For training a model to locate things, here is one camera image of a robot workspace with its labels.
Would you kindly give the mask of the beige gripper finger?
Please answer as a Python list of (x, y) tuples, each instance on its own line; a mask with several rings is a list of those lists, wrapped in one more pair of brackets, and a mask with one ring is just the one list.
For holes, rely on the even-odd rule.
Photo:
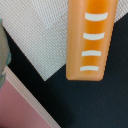
[(11, 52), (4, 28), (2, 26), (2, 20), (0, 19), (0, 88), (5, 82), (6, 74), (4, 73), (4, 69), (10, 61)]

